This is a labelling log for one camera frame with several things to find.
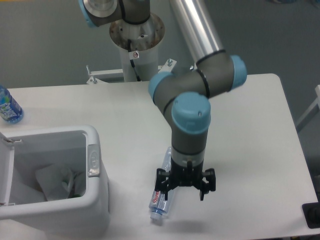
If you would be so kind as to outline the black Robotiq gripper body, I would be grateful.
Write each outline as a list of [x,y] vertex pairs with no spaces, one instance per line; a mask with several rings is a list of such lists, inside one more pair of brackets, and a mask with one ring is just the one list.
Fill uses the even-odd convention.
[[171,169],[169,175],[169,186],[176,187],[195,187],[201,188],[205,183],[203,181],[203,164],[189,167],[182,167],[171,160]]

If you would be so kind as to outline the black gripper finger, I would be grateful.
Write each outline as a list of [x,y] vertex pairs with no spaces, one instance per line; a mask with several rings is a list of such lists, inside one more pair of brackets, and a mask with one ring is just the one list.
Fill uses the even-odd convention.
[[164,194],[164,199],[167,201],[169,198],[169,191],[174,190],[177,184],[174,181],[171,171],[165,171],[162,168],[156,170],[156,179],[154,190]]
[[192,180],[193,186],[199,190],[200,201],[209,192],[216,190],[216,173],[214,168],[209,168],[205,171],[197,171]]

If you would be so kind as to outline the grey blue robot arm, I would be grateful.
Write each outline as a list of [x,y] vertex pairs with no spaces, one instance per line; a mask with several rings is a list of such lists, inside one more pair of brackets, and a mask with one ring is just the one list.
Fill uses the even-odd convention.
[[243,85],[245,63],[226,53],[202,0],[172,0],[195,70],[181,76],[158,71],[152,51],[164,36],[164,25],[151,13],[148,0],[81,0],[91,27],[110,24],[109,34],[124,54],[126,81],[148,81],[148,92],[171,128],[171,169],[157,169],[155,190],[167,195],[177,187],[195,187],[203,197],[216,189],[214,169],[203,170],[210,98]]

